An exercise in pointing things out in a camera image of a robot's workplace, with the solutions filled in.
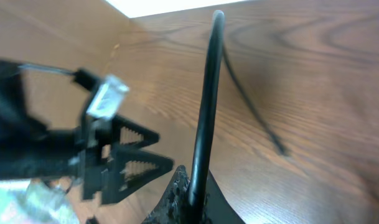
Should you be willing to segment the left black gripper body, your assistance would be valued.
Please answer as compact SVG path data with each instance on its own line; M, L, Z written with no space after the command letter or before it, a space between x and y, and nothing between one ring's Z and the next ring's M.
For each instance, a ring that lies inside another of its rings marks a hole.
M82 183L82 199L92 200L108 188L109 167L103 150L111 143L112 122L86 118L75 130L78 164L75 175Z

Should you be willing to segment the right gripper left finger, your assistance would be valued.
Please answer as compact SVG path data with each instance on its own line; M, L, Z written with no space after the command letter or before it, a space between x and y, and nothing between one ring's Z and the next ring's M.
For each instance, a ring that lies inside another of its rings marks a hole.
M187 189L189 176L185 166L175 170L167 188L153 211L142 224L181 224L186 221Z

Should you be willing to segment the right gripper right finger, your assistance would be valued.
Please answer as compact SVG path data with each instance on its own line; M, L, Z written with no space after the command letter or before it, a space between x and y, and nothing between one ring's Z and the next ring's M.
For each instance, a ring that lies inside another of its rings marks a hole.
M204 203L204 223L245 224L224 197L211 171L208 172L206 198Z

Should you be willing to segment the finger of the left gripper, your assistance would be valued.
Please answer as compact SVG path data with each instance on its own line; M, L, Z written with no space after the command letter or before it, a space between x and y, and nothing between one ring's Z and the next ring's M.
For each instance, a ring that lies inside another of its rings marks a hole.
M111 139L112 143L142 148L159 142L160 135L124 116L116 115L112 119Z
M112 146L111 160L101 172L101 204L119 203L170 172L174 160L133 146Z

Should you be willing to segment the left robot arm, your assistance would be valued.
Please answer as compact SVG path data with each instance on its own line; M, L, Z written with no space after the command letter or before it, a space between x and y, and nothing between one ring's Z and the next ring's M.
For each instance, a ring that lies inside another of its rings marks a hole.
M26 107L24 70L70 76L89 92L74 129L49 129ZM117 77L0 59L0 180L71 177L82 198L115 204L170 172L172 159L148 152L158 133L118 114L128 87Z

